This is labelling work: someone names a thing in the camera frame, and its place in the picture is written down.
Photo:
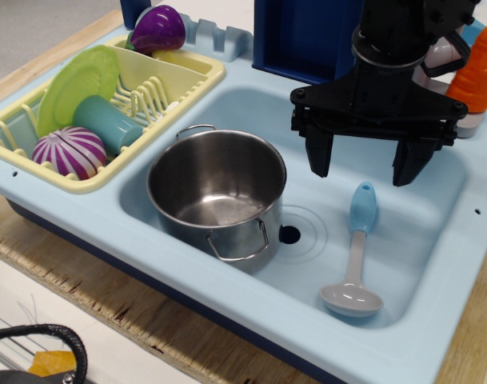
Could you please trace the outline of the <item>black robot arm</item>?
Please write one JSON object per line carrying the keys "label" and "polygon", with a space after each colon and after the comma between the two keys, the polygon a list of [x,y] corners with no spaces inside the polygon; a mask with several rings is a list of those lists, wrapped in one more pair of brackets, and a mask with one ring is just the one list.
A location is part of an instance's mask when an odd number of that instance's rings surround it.
{"label": "black robot arm", "polygon": [[473,22],[475,1],[366,1],[352,35],[353,68],[293,90],[291,128],[305,139],[310,169],[329,172],[337,135],[397,142],[393,185],[410,184],[457,137],[469,108],[413,80],[462,68],[470,56],[458,29]]}

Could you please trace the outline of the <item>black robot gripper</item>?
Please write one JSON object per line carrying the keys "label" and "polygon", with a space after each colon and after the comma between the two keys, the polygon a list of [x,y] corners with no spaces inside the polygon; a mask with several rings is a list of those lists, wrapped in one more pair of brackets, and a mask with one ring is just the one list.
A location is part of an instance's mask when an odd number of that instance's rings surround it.
{"label": "black robot gripper", "polygon": [[329,173],[336,135],[399,141],[393,185],[407,186],[443,147],[439,141],[455,139],[468,107],[413,81],[424,58],[411,48],[394,57],[355,34],[352,50],[348,74],[292,91],[291,128],[305,139],[310,169],[321,178]]}

